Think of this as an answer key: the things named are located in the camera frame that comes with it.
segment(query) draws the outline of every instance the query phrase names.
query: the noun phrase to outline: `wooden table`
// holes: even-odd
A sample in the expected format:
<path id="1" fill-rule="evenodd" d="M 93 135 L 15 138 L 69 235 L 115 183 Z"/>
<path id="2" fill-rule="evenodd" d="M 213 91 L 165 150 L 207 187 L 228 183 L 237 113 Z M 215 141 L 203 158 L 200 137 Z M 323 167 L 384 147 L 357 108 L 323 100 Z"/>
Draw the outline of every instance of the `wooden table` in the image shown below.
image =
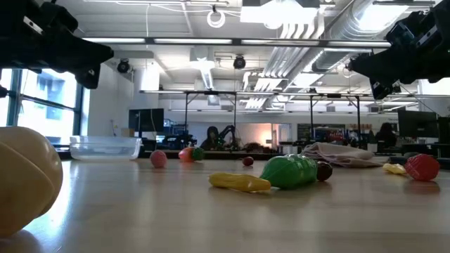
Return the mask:
<path id="1" fill-rule="evenodd" d="M 341 168 L 327 183 L 266 195 L 207 181 L 216 171 L 259 175 L 263 166 L 65 162 L 52 209 L 0 240 L 0 252 L 449 251 L 448 172 L 421 183 L 380 168 Z"/>

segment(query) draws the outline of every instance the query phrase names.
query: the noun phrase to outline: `clear plastic bin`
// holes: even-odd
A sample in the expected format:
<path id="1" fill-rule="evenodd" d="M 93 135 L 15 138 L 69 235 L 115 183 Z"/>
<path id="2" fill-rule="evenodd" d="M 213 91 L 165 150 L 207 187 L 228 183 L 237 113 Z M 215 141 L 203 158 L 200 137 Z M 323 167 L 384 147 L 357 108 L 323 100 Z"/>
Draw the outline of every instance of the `clear plastic bin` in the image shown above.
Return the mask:
<path id="1" fill-rule="evenodd" d="M 70 154 L 77 160 L 133 160 L 139 155 L 140 138 L 73 136 Z"/>

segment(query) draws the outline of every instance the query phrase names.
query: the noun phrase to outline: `yellow toy corn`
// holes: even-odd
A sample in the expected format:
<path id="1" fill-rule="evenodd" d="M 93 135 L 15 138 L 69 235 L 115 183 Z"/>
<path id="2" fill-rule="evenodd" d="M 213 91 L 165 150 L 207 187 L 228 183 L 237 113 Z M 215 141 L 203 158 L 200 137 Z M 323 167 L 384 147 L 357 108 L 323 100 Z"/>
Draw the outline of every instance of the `yellow toy corn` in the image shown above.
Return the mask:
<path id="1" fill-rule="evenodd" d="M 242 192 L 270 190 L 270 182 L 256 176 L 234 173 L 216 173 L 210 175 L 210 183 L 214 187 L 230 188 Z"/>

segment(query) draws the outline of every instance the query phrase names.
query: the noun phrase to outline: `window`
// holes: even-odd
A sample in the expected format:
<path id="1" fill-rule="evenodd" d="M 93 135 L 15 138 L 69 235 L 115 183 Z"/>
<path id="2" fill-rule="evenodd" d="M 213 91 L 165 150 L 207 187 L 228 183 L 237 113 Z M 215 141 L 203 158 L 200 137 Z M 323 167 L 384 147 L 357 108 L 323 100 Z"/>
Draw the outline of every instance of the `window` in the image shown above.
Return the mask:
<path id="1" fill-rule="evenodd" d="M 79 134 L 82 87 L 73 74 L 3 70 L 1 85 L 11 92 L 0 98 L 0 126 L 34 129 L 54 145 L 67 145 Z"/>
<path id="2" fill-rule="evenodd" d="M 22 101 L 18 126 L 28 127 L 47 137 L 53 144 L 66 144 L 73 135 L 74 112 Z"/>
<path id="3" fill-rule="evenodd" d="M 1 72 L 0 85 L 10 90 L 13 71 L 0 70 L 0 72 Z M 0 127 L 5 127 L 8 124 L 8 109 L 9 109 L 9 96 L 5 98 L 0 98 Z"/>
<path id="4" fill-rule="evenodd" d="M 74 108 L 77 80 L 69 72 L 61 74 L 53 70 L 42 70 L 41 74 L 36 74 L 23 70 L 21 93 Z"/>

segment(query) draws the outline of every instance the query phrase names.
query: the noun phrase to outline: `green toy pepper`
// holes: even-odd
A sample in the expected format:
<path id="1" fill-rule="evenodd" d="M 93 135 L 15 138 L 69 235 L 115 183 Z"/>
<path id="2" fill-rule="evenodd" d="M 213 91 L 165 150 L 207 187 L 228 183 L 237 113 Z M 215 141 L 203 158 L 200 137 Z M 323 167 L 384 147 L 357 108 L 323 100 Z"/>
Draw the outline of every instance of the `green toy pepper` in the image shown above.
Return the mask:
<path id="1" fill-rule="evenodd" d="M 317 164 L 314 160 L 300 155 L 287 155 L 270 159 L 260 178 L 281 189 L 295 189 L 315 182 L 316 175 Z"/>

